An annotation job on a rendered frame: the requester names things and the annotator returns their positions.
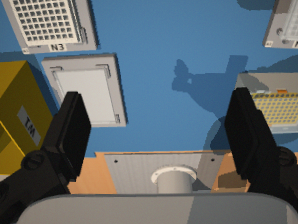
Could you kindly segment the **blue rectangular mat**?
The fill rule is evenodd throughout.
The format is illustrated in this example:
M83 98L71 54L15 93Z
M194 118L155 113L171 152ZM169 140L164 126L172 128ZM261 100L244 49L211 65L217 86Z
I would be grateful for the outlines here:
M95 152L231 150L238 73L298 73L298 49L262 44L275 0L89 0L97 50L23 54L0 0L0 62L25 61L52 117L44 58L115 54L126 127L91 127Z

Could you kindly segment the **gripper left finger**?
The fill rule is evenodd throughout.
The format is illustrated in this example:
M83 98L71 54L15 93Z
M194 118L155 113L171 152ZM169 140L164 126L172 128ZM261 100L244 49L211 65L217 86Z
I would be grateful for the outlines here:
M0 224L16 223L33 202L71 194L67 185L80 176L90 132L82 95L68 91L40 150L26 154L21 168L0 182Z

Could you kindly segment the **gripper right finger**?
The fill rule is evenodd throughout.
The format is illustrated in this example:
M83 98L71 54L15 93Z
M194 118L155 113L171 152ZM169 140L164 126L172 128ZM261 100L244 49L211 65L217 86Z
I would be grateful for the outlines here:
M277 146L247 87L233 90L224 127L237 174L251 183L247 192L280 198L298 213L297 157Z

